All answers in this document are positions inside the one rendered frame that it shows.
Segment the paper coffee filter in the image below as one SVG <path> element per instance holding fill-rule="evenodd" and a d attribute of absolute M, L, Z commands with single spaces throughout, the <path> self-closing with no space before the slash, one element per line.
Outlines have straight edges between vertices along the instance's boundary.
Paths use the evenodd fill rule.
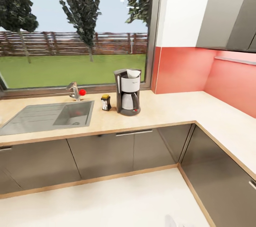
<path fill-rule="evenodd" d="M 127 69 L 127 74 L 128 74 L 128 78 L 136 78 L 141 72 L 138 70 L 128 70 Z"/>

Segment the saucer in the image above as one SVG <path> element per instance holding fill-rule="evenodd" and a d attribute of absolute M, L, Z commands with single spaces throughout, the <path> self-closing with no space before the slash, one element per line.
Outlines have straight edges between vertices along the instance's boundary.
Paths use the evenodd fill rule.
<path fill-rule="evenodd" d="M 165 227 L 177 227 L 175 220 L 169 214 L 165 216 Z"/>

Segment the bottle of coffee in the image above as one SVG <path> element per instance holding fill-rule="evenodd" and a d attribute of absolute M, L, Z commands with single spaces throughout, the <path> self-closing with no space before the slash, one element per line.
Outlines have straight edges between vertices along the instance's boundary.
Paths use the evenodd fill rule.
<path fill-rule="evenodd" d="M 111 109 L 111 104 L 110 104 L 110 96 L 108 94 L 104 94 L 101 98 L 101 101 L 103 103 L 102 110 L 109 111 Z"/>

